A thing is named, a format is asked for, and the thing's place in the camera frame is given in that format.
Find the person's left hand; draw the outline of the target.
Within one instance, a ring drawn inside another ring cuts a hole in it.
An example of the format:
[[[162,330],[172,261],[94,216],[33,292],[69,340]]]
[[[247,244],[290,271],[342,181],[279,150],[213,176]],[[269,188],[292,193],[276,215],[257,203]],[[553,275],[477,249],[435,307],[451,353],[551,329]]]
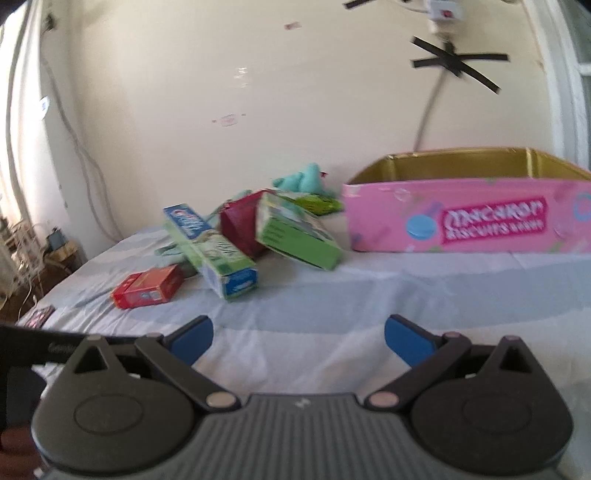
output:
[[[10,427],[1,433],[0,475],[2,480],[35,479],[41,458],[29,425]]]

